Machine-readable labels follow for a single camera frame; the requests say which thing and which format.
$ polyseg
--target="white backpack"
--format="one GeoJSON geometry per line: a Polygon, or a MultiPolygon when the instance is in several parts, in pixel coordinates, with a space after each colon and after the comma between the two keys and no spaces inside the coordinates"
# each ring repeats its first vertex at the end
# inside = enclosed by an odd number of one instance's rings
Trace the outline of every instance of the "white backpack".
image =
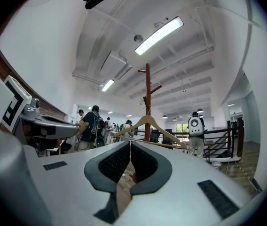
{"type": "Polygon", "coordinates": [[[189,134],[190,136],[199,136],[204,133],[204,126],[198,117],[192,117],[189,120],[189,134]]]}

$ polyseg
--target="fluorescent ceiling light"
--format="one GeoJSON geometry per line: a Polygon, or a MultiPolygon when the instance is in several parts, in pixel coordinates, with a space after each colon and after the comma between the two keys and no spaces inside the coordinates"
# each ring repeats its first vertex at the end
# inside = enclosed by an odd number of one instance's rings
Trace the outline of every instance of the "fluorescent ceiling light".
{"type": "Polygon", "coordinates": [[[184,23],[182,22],[180,17],[176,17],[159,30],[157,30],[154,34],[152,34],[148,39],[146,39],[136,50],[135,52],[138,55],[142,55],[145,51],[151,48],[155,43],[159,42],[162,38],[173,32],[174,30],[182,27],[184,23]]]}
{"type": "Polygon", "coordinates": [[[105,92],[112,84],[114,83],[114,80],[109,80],[105,86],[102,88],[102,91],[105,92]]]}

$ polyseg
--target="wooden wall panel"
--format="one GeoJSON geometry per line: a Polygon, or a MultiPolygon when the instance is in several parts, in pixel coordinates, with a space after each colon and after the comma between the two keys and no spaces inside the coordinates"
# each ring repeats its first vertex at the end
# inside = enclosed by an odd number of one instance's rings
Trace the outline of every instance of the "wooden wall panel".
{"type": "Polygon", "coordinates": [[[40,105],[40,112],[44,114],[48,114],[51,116],[54,116],[58,119],[64,119],[66,116],[65,113],[58,110],[51,104],[49,104],[47,101],[40,98],[31,88],[29,88],[27,85],[25,85],[22,80],[20,79],[18,74],[15,74],[9,67],[9,65],[5,62],[5,60],[0,55],[0,78],[4,81],[8,75],[11,75],[13,78],[19,81],[19,83],[24,87],[25,90],[28,91],[30,95],[32,95],[33,98],[39,99],[39,105],[40,105]]]}

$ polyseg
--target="black cap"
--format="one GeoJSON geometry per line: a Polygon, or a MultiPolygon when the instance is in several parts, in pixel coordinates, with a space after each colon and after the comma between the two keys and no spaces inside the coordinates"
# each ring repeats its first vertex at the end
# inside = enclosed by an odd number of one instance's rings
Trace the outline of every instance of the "black cap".
{"type": "Polygon", "coordinates": [[[92,111],[97,111],[97,112],[99,112],[99,106],[94,105],[93,108],[92,108],[92,111]]]}

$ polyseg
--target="backpack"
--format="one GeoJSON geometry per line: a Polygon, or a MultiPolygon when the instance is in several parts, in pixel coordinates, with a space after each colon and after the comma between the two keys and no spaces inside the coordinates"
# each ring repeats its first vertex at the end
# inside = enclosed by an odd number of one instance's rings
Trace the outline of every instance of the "backpack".
{"type": "Polygon", "coordinates": [[[104,136],[104,121],[98,112],[93,111],[93,113],[95,114],[95,117],[93,126],[91,127],[91,133],[95,136],[104,136]]]}
{"type": "Polygon", "coordinates": [[[194,136],[200,136],[204,133],[204,126],[201,122],[201,120],[198,117],[192,117],[189,122],[189,135],[194,136]]]}

